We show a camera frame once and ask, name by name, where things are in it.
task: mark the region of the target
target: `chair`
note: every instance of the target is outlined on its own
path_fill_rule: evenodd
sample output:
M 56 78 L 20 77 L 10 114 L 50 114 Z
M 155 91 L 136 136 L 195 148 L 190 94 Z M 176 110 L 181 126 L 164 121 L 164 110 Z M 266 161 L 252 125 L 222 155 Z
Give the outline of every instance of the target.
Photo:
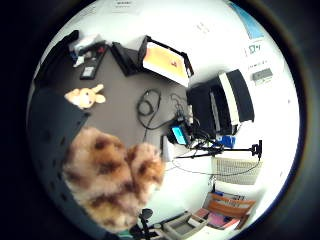
M 207 208 L 213 213 L 240 219 L 236 229 L 241 229 L 247 221 L 249 217 L 249 210 L 253 207 L 255 202 L 256 201 L 254 200 L 234 200 L 217 194 L 212 194 L 212 199 Z

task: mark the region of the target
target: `black device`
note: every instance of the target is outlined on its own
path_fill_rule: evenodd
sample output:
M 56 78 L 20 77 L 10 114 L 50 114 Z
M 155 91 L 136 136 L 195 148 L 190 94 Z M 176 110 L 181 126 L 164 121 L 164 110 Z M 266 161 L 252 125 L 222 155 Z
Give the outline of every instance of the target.
M 251 96 L 239 70 L 192 86 L 187 101 L 198 128 L 212 138 L 234 135 L 241 122 L 254 121 Z
M 191 77 L 194 74 L 190 60 L 186 53 L 179 52 L 176 49 L 161 42 L 155 41 L 150 36 L 146 35 L 138 50 L 125 48 L 119 42 L 112 42 L 111 52 L 125 76 L 131 76 L 139 72 L 155 72 L 161 75 L 160 72 L 143 67 L 143 60 L 147 54 L 147 45 L 150 42 L 181 56 L 183 58 L 183 63 L 185 65 L 188 77 Z
M 85 62 L 80 75 L 81 80 L 93 80 L 95 78 L 100 63 L 107 51 L 107 45 L 105 43 L 98 43 L 86 49 L 86 52 L 88 51 L 91 51 L 93 56 Z
M 191 143 L 191 132 L 184 117 L 178 117 L 169 126 L 167 135 L 169 142 L 189 146 Z

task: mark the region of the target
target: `electronic device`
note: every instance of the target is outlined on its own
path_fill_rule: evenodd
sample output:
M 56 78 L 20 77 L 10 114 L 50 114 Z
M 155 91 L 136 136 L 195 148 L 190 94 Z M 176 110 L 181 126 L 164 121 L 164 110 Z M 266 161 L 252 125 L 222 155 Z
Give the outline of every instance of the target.
M 188 125 L 183 117 L 178 118 L 169 126 L 169 133 L 167 139 L 171 143 L 189 146 L 191 143 L 191 136 Z
M 270 68 L 263 69 L 261 71 L 255 72 L 252 74 L 252 80 L 255 82 L 256 85 L 259 85 L 264 82 L 270 81 L 273 74 Z
M 212 138 L 234 135 L 241 122 L 254 121 L 251 96 L 239 70 L 192 86 L 187 101 L 198 128 Z
M 188 55 L 145 36 L 138 50 L 113 42 L 111 52 L 125 76 L 154 72 L 187 87 L 194 74 Z
M 81 72 L 81 80 L 93 80 L 98 71 L 99 65 L 107 51 L 107 45 L 95 45 L 94 48 L 87 49 L 93 56 L 85 63 Z

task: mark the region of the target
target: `desk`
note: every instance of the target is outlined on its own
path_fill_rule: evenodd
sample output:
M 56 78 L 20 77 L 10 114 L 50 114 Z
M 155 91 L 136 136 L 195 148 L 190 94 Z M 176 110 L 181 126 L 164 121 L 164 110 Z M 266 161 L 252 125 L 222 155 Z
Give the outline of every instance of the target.
M 85 110 L 91 114 L 86 125 L 118 136 L 127 147 L 143 139 L 145 129 L 137 119 L 136 105 L 147 89 L 156 88 L 162 95 L 159 112 L 151 122 L 151 127 L 174 117 L 176 109 L 175 102 L 170 99 L 171 93 L 186 98 L 184 86 L 160 75 L 139 73 L 125 77 L 110 49 L 106 52 L 94 80 L 80 80 L 83 65 L 74 68 L 72 64 L 70 56 L 64 56 L 48 79 L 49 87 L 64 95 L 75 88 L 91 88 L 99 83 L 104 84 L 105 88 L 101 93 L 107 100 L 102 104 L 95 103 L 92 108 Z M 157 95 L 150 94 L 148 100 L 154 103 L 155 107 Z M 181 101 L 181 104 L 186 108 L 186 102 Z M 167 125 L 157 130 L 149 130 L 146 140 L 160 148 L 161 135 L 166 134 L 167 131 Z
M 94 126 L 101 131 L 118 136 L 127 146 L 142 141 L 144 127 L 140 125 L 136 117 L 136 103 L 140 96 L 149 88 L 157 88 L 162 93 L 160 110 L 157 113 L 152 126 L 158 125 L 174 116 L 174 102 L 170 100 L 170 94 L 176 93 L 185 97 L 185 87 L 152 73 L 139 73 L 125 77 L 116 63 L 111 52 L 108 51 L 98 69 L 96 78 L 92 81 L 80 80 L 82 67 L 73 68 L 71 58 L 66 55 L 52 68 L 52 74 L 47 79 L 49 87 L 58 94 L 64 95 L 74 88 L 94 87 L 103 83 L 105 89 L 102 93 L 106 96 L 106 102 L 95 103 L 92 108 L 85 110 L 91 113 L 85 125 Z M 147 141 L 160 147 L 160 136 L 167 132 L 167 126 L 154 131 L 148 131 Z M 173 151 L 176 155 L 186 153 L 188 149 L 175 146 Z M 196 171 L 208 171 L 211 169 L 211 161 L 184 160 L 187 169 Z M 149 201 L 147 207 L 153 209 L 154 214 L 149 219 L 149 225 L 173 217 L 186 210 L 196 211 L 210 190 L 209 176 L 194 175 L 179 169 L 172 169 L 165 173 L 163 186 Z

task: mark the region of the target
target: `cable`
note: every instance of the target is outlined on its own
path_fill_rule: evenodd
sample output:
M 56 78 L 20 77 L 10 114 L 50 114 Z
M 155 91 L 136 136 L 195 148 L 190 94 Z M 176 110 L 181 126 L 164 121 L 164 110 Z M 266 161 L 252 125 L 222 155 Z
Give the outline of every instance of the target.
M 150 93 L 153 93 L 153 94 L 157 95 L 157 100 L 156 100 L 156 104 L 155 104 L 156 106 L 153 106 L 153 104 L 147 99 L 147 96 L 149 96 Z M 163 127 L 164 125 L 172 122 L 176 117 L 185 116 L 183 105 L 180 103 L 180 100 L 183 100 L 183 101 L 187 101 L 187 100 L 182 98 L 182 97 L 180 97 L 176 93 L 171 93 L 170 94 L 170 99 L 171 99 L 171 101 L 175 102 L 175 105 L 174 105 L 175 108 L 176 108 L 175 116 L 173 118 L 171 118 L 171 119 L 159 124 L 158 126 L 150 127 L 152 120 L 157 115 L 157 113 L 159 111 L 159 108 L 160 108 L 161 92 L 158 89 L 148 89 L 140 97 L 140 99 L 139 99 L 139 101 L 137 103 L 137 106 L 136 106 L 136 110 L 137 110 L 138 121 L 145 128 L 145 132 L 144 132 L 144 136 L 143 136 L 143 140 L 142 140 L 143 142 L 146 141 L 148 130 L 159 129 L 159 128 Z M 147 108 L 148 108 L 148 111 L 143 111 L 142 110 L 142 105 L 146 105 Z M 147 122 L 147 124 L 145 124 L 142 121 L 142 117 L 150 117 L 148 122 Z
M 254 165 L 253 167 L 247 169 L 246 171 L 243 171 L 243 172 L 238 172 L 238 173 L 230 173 L 230 174 L 222 174 L 222 173 L 205 173 L 205 172 L 197 172 L 197 171 L 191 171 L 191 170 L 187 170 L 187 169 L 184 169 L 184 168 L 181 168 L 180 166 L 178 166 L 175 162 L 174 162 L 174 159 L 172 160 L 172 164 L 182 170 L 182 171 L 185 171 L 185 172 L 189 172 L 189 173 L 195 173 L 195 174 L 202 174 L 202 175 L 210 175 L 210 176 L 222 176 L 222 177 L 228 177 L 228 176 L 236 176 L 236 175 L 241 175 L 241 174 L 245 174 L 247 172 L 250 172 L 252 169 L 256 168 L 260 163 L 260 160 L 258 160 L 258 162 L 256 163 L 256 165 Z
M 157 96 L 156 106 L 155 107 L 152 105 L 152 103 L 148 99 L 146 99 L 146 97 L 149 96 L 150 93 L 156 94 L 156 96 Z M 152 120 L 154 119 L 154 117 L 156 116 L 156 114 L 159 111 L 160 102 L 161 102 L 161 92 L 159 90 L 157 90 L 157 89 L 148 89 L 147 91 L 145 91 L 142 94 L 142 96 L 140 97 L 140 99 L 139 99 L 139 101 L 137 103 L 137 106 L 136 106 L 137 118 L 138 118 L 138 121 L 140 122 L 140 124 L 145 128 L 145 132 L 144 132 L 144 136 L 143 136 L 143 140 L 142 140 L 143 142 L 145 142 L 145 140 L 146 140 L 148 130 L 156 130 L 156 129 L 158 129 L 158 128 L 160 128 L 160 127 L 162 127 L 162 126 L 164 126 L 167 123 L 172 121 L 172 119 L 170 119 L 168 121 L 165 121 L 165 122 L 159 124 L 156 127 L 150 127 Z M 141 109 L 143 104 L 148 106 L 148 111 L 147 112 L 144 112 Z M 148 120 L 147 124 L 145 124 L 142 121 L 142 119 L 141 119 L 142 117 L 150 117 L 150 119 Z

